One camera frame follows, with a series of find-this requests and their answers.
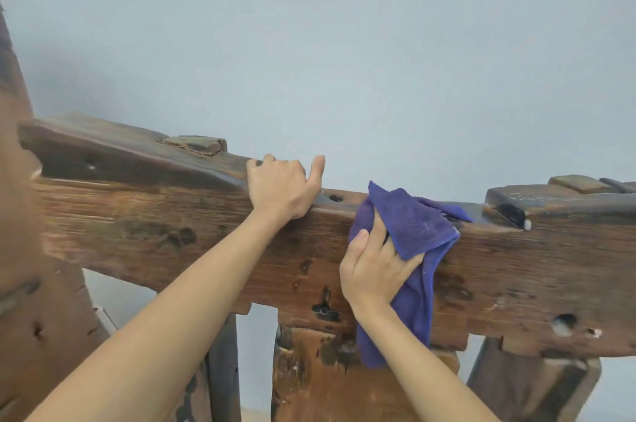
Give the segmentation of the person's left hand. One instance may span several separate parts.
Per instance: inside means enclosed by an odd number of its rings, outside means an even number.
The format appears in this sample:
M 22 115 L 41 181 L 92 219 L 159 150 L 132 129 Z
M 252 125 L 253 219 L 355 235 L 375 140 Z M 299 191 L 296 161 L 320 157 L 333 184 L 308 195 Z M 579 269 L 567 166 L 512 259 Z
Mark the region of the person's left hand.
M 278 229 L 304 217 L 318 196 L 305 192 L 308 175 L 298 160 L 282 161 L 266 154 L 262 161 L 247 161 L 246 169 L 253 211 Z

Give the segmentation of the person's right hand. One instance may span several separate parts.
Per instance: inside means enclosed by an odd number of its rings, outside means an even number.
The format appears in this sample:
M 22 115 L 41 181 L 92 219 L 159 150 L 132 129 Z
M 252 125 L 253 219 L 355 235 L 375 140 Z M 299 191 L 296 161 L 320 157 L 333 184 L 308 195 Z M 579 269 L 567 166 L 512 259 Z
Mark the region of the person's right hand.
M 425 258 L 425 254 L 420 253 L 403 260 L 377 209 L 373 214 L 368 244 L 353 275 L 340 278 L 343 295 L 359 322 L 369 313 L 390 307 L 405 281 Z

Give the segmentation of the purple cleaning cloth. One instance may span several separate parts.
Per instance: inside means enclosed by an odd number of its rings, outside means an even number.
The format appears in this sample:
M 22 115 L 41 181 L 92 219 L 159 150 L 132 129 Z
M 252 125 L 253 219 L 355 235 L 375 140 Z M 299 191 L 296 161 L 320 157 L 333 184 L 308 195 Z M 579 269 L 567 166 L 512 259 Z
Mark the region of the purple cleaning cloth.
M 472 223 L 473 219 L 457 204 L 444 204 L 410 195 L 405 189 L 388 191 L 374 182 L 368 197 L 360 204 L 348 240 L 361 231 L 371 231 L 377 211 L 393 240 L 397 254 L 407 261 L 423 255 L 391 301 L 406 328 L 428 346 L 434 309 L 434 274 L 443 257 L 460 239 L 452 220 Z

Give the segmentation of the rustic wooden top rail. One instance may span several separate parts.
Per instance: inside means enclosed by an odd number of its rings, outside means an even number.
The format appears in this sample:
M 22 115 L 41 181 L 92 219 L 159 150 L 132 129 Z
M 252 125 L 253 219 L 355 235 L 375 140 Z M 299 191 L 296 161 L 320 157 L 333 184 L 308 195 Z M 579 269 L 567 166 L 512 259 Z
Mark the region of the rustic wooden top rail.
M 224 139 L 169 137 L 79 113 L 18 128 L 41 174 L 32 183 L 47 255 L 155 291 L 231 233 L 251 210 L 247 158 Z M 434 276 L 433 346 L 469 334 L 523 355 L 636 355 L 636 182 L 615 193 L 557 185 L 490 188 L 449 202 L 460 239 Z M 325 190 L 274 238 L 234 311 L 278 310 L 285 327 L 353 336 L 338 264 L 365 193 Z

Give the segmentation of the person's left forearm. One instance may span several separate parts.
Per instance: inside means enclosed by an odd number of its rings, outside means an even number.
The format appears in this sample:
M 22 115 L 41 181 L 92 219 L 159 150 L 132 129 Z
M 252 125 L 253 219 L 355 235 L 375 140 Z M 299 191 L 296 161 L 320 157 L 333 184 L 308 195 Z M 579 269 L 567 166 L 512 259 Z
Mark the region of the person's left forearm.
M 163 422 L 274 235 L 258 208 L 57 386 L 25 422 Z

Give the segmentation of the person's right forearm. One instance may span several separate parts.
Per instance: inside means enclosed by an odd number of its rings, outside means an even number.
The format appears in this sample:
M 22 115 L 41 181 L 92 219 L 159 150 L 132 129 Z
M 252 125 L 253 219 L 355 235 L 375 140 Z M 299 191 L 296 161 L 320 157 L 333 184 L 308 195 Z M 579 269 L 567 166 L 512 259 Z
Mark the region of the person's right forearm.
M 386 302 L 352 305 L 421 422 L 500 422 L 499 418 L 423 345 Z

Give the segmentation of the weathered brown wooden slat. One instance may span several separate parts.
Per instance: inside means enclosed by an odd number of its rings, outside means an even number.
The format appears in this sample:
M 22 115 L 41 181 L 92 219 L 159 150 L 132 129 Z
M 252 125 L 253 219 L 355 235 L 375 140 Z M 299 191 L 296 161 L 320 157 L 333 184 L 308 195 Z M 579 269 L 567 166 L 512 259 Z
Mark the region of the weathered brown wooden slat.
M 277 329 L 272 422 L 420 422 L 392 371 L 362 364 L 351 338 Z

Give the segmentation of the narrow dark wooden slat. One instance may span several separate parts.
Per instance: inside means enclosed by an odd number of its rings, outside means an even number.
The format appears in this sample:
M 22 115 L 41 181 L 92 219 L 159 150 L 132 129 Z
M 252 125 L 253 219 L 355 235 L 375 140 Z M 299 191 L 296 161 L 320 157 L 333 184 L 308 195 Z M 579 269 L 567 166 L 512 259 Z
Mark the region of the narrow dark wooden slat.
M 228 315 L 206 357 L 212 422 L 242 422 L 236 315 Z

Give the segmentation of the angled dark wooden slat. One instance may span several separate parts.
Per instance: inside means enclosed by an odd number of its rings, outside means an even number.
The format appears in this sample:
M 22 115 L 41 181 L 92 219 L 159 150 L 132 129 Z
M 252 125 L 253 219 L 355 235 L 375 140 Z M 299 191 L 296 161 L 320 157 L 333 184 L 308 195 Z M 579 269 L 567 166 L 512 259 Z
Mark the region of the angled dark wooden slat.
M 600 358 L 513 354 L 486 338 L 467 386 L 501 422 L 577 422 L 601 374 Z

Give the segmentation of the wooden tenon peg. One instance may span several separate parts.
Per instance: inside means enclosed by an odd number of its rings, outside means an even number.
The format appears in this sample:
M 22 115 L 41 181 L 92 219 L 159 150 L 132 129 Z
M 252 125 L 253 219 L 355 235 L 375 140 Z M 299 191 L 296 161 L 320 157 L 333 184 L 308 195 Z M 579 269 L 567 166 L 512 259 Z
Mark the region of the wooden tenon peg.
M 615 193 L 615 188 L 598 179 L 584 175 L 564 175 L 551 177 L 549 185 L 562 186 L 580 194 Z

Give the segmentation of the wide wooden side plank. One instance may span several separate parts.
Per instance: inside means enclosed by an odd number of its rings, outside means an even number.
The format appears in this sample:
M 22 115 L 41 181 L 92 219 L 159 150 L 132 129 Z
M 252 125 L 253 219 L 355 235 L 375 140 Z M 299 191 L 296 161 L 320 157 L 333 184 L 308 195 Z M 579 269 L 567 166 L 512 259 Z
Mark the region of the wide wooden side plank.
M 0 6 L 0 422 L 25 418 L 107 338 L 82 269 L 44 254 L 30 189 L 33 110 Z

